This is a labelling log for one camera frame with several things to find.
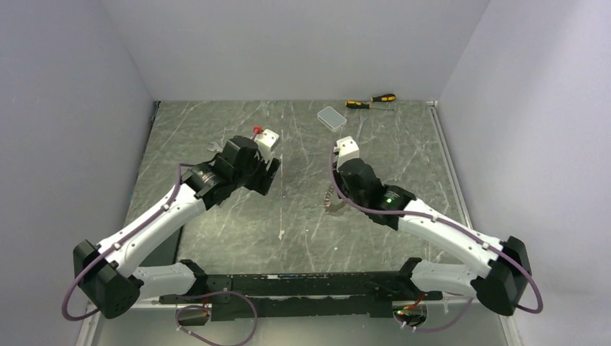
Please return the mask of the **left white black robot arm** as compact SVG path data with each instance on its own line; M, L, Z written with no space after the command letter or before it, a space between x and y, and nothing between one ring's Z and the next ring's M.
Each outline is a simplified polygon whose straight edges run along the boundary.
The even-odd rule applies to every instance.
M234 136L213 158L181 164L174 186L150 209L97 244L84 240L73 250L76 288L96 310L114 319L136 302L157 296L182 296L190 303L210 292L208 275L195 262L144 267L158 246L193 218L245 188L269 192L281 161L274 155L280 135L266 129L252 137Z

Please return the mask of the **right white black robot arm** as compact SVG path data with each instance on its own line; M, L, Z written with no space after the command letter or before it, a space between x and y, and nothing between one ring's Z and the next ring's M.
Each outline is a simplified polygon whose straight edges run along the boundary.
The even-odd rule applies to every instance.
M408 190L384 185L362 159L331 164L330 176L338 196L372 222L418 236L459 260L457 265L411 260L409 272L397 279L404 298L443 290L476 298L502 316L511 316L517 309L531 314L542 311L522 240L497 239L459 224Z

